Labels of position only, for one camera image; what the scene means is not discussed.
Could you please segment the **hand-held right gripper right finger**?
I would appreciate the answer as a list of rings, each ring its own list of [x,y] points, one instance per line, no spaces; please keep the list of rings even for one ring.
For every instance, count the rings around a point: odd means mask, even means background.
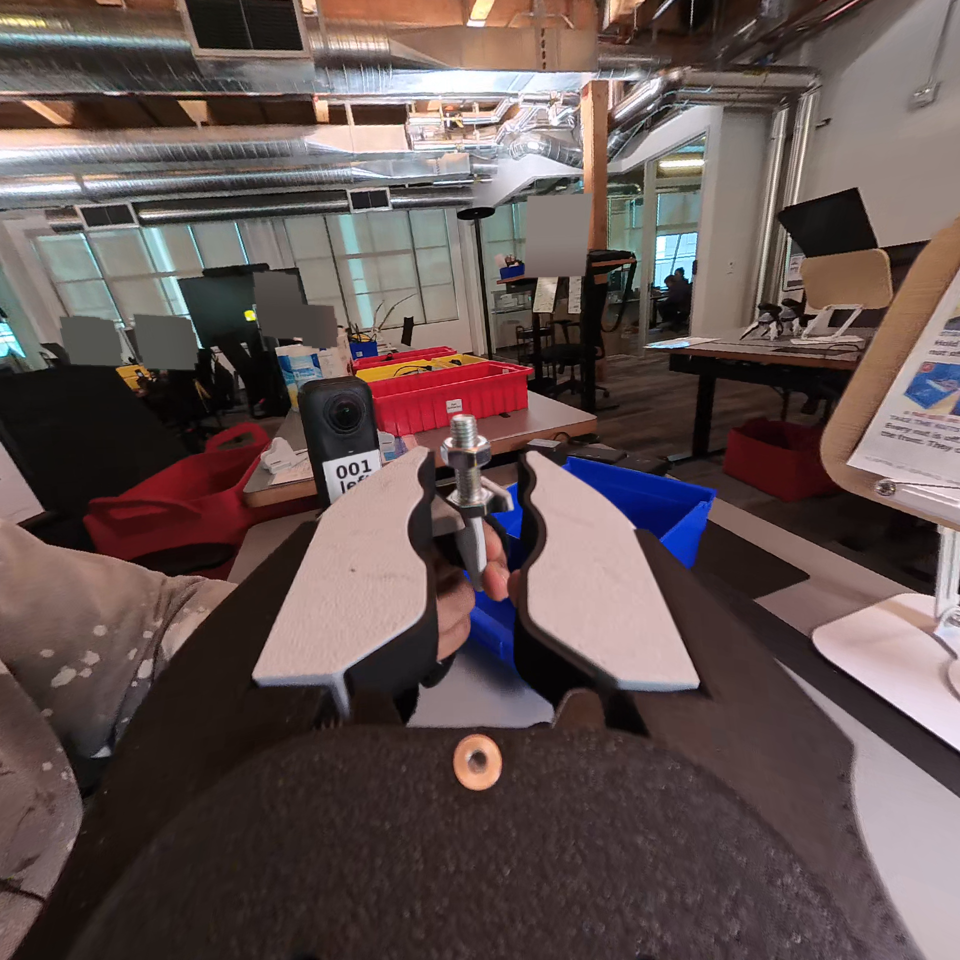
[[[700,676],[636,525],[574,473],[521,458],[522,511],[513,662],[552,706],[572,690],[698,690]]]

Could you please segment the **tall black standing desk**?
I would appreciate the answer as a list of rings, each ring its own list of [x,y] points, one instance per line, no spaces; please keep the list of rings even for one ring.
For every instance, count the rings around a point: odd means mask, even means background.
[[[594,249],[586,257],[582,277],[581,302],[581,408],[595,414],[597,400],[596,364],[603,352],[602,326],[606,316],[610,273],[626,268],[627,286],[631,287],[637,269],[637,258],[629,250]]]

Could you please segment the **white blue wipes canister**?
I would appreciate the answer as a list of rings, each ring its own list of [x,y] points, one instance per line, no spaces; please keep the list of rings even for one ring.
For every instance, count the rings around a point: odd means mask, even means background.
[[[291,408],[299,410],[299,395],[306,384],[325,378],[318,351],[301,343],[278,346],[275,350]]]

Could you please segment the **white instruction sheet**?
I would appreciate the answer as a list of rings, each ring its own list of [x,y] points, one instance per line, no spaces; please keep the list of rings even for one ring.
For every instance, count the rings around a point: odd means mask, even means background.
[[[958,487],[958,277],[942,295],[846,463],[893,481]]]

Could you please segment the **black floor lamp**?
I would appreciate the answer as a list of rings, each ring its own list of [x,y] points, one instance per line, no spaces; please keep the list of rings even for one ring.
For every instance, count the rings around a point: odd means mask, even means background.
[[[496,350],[491,328],[490,308],[488,299],[488,283],[485,267],[482,222],[493,217],[495,209],[489,206],[472,206],[457,211],[457,219],[468,224],[472,231],[473,251],[476,266],[476,279],[479,303],[482,310],[482,324],[484,337],[484,356],[487,360],[494,359]]]

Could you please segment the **wooden desk with black legs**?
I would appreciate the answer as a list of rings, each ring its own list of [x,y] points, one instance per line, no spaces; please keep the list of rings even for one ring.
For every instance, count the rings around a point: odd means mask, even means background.
[[[645,352],[668,355],[670,372],[698,379],[690,451],[666,457],[666,466],[707,460],[725,452],[725,447],[712,448],[711,443],[720,381],[772,389],[779,398],[782,421],[788,418],[792,399],[803,396],[801,414],[820,414],[819,423],[824,425],[867,346],[864,340],[848,337],[824,343],[679,337],[646,344]]]

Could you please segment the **yellow parts tray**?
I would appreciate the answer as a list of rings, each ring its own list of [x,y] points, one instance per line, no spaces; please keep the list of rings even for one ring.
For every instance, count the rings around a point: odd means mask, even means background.
[[[434,374],[449,370],[459,370],[484,362],[485,358],[474,354],[459,354],[442,357],[432,361],[418,361],[411,364],[378,366],[353,371],[354,375],[366,383],[375,383],[391,379],[412,378],[423,374]]]

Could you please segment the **red plastic bin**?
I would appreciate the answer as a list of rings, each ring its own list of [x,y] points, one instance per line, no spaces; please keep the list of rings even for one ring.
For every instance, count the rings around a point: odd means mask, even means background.
[[[529,366],[480,361],[374,381],[369,389],[377,426],[394,436],[412,435],[447,427],[457,414],[481,420],[525,409],[532,373]]]
[[[394,350],[376,356],[363,356],[352,360],[354,372],[374,369],[378,367],[411,364],[419,361],[432,361],[434,359],[457,355],[457,350],[450,346],[432,346],[423,349]]]

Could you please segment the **dark computer monitor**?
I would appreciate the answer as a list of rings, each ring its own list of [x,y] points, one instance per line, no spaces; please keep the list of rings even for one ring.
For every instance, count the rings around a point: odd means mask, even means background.
[[[202,275],[176,279],[198,341],[204,349],[221,347],[228,339],[256,344],[259,328],[247,317],[255,309],[254,276],[271,273],[266,263],[204,270]]]

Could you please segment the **wooden support post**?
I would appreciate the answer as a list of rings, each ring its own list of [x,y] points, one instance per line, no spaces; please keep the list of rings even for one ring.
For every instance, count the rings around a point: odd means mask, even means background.
[[[589,248],[605,249],[609,231],[608,134],[610,84],[589,81],[581,91],[582,187],[590,197]]]

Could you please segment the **wooden document stand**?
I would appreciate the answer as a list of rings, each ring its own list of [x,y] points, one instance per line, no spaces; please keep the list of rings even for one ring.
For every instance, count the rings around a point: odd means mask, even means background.
[[[843,490],[931,522],[939,536],[932,595],[902,593],[816,628],[819,654],[943,744],[959,750],[959,485],[893,481],[848,466],[894,378],[955,278],[959,221],[919,253],[850,379],[821,441]]]

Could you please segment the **person's left hand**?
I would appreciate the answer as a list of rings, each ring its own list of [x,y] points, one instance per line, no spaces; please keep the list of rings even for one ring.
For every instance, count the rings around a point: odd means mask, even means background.
[[[501,538],[498,522],[484,522],[486,568],[482,575],[482,591],[494,602],[508,598],[507,579],[510,573],[508,557]],[[438,620],[438,663],[448,661],[466,643],[475,606],[475,591],[465,572],[450,561],[441,550],[440,542],[432,544],[431,562],[436,579]]]

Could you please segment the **small white object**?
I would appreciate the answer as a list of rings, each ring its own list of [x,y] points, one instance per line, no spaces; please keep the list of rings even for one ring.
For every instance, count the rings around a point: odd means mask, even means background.
[[[307,450],[294,449],[285,438],[280,436],[274,437],[260,454],[259,466],[270,474],[273,481],[282,474],[302,469],[304,466],[308,474],[311,472]]]

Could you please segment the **ceiling vent grille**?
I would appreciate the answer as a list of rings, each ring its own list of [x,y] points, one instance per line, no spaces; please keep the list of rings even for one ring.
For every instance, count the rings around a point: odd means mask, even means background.
[[[311,53],[298,1],[177,1],[176,7],[198,58],[302,60]]]

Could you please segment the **grey table with wooden edge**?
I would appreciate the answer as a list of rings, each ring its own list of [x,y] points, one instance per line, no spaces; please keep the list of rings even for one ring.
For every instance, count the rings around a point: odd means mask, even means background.
[[[596,425],[595,414],[535,392],[528,394],[526,408],[477,421],[478,432],[489,443],[494,467],[515,462],[519,453],[534,440],[569,441],[594,434]],[[303,502],[304,506],[294,509],[302,512],[316,504],[317,493],[310,477],[274,484],[270,472],[256,464],[242,498],[250,508]]]

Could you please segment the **silver hex bolt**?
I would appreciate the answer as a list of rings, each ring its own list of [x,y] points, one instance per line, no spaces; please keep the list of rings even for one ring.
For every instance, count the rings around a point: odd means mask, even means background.
[[[469,445],[479,432],[476,418],[473,414],[454,414],[449,422],[449,435],[459,446]],[[484,485],[482,468],[455,471],[454,490],[447,497],[447,501],[456,507],[465,521],[481,520],[484,515]]]

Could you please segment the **light wooden board stand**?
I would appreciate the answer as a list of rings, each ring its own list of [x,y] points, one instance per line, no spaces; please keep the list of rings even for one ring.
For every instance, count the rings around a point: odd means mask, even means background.
[[[890,258],[883,248],[805,257],[799,275],[809,310],[883,309],[894,299]]]

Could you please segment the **black office chair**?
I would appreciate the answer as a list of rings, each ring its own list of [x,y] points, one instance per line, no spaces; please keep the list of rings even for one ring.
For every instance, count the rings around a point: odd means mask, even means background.
[[[566,392],[571,395],[582,393],[582,381],[577,377],[577,371],[581,369],[582,351],[579,338],[571,335],[573,332],[578,334],[580,328],[581,323],[578,320],[549,321],[546,327],[539,330],[540,358],[536,362],[533,327],[520,324],[514,327],[517,361],[534,369],[534,389],[537,392],[552,399],[557,399]]]
[[[117,497],[188,456],[184,443],[113,367],[55,366],[2,375],[1,435],[42,507],[23,526],[85,552],[90,501]]]

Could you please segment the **silver hex nut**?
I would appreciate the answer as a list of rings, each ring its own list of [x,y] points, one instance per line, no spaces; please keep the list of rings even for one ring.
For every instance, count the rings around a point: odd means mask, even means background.
[[[482,469],[493,457],[489,441],[480,435],[465,445],[459,445],[455,438],[447,437],[442,442],[439,453],[442,462],[455,472]]]

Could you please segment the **blue plastic bin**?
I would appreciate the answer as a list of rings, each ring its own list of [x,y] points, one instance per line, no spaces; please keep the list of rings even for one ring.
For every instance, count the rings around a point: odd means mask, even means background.
[[[561,468],[605,498],[637,530],[654,534],[687,569],[692,569],[706,532],[716,492],[624,465],[567,457]],[[514,668],[516,612],[480,594],[470,615],[469,643]]]

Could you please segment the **large silver air duct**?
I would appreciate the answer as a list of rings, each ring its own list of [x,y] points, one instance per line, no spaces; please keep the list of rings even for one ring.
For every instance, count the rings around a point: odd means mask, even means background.
[[[481,98],[640,81],[668,58],[568,27],[414,27],[307,17],[301,56],[201,55],[176,8],[2,2],[2,96]]]

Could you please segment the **person's grey splattered hoodie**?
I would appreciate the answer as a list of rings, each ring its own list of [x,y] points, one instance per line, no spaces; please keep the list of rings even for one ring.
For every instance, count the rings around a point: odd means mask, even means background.
[[[53,891],[81,826],[73,768],[52,726],[1,666],[1,957],[12,958]]]

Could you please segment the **black flat box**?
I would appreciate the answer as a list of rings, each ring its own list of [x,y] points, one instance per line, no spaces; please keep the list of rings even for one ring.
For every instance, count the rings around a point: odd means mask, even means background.
[[[622,449],[614,449],[597,443],[583,444],[571,442],[566,445],[566,456],[656,476],[666,476],[669,470],[669,463],[663,458],[645,456]]]

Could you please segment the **person's left forearm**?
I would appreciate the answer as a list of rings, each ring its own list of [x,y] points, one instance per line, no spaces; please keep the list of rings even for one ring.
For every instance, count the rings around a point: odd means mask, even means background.
[[[234,591],[1,525],[1,657],[68,750],[114,750],[154,681]]]

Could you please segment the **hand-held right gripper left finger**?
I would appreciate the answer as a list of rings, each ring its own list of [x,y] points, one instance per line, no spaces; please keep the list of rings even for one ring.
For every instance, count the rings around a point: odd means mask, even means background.
[[[396,697],[438,665],[435,493],[434,456],[417,447],[320,516],[253,667],[258,687],[321,687],[348,714],[354,694]]]

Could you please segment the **dark red storage bin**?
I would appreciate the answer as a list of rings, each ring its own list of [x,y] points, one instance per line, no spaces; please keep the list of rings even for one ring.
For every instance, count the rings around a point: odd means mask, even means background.
[[[723,472],[783,502],[839,491],[821,459],[822,425],[755,418],[729,430]]]

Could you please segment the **white tablet device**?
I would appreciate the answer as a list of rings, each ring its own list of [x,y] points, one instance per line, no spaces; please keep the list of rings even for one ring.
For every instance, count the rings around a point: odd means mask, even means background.
[[[848,329],[863,312],[861,304],[831,304],[817,311],[806,323],[798,336],[790,340],[792,346],[813,348],[831,347],[840,344],[861,342],[856,335],[848,335]]]

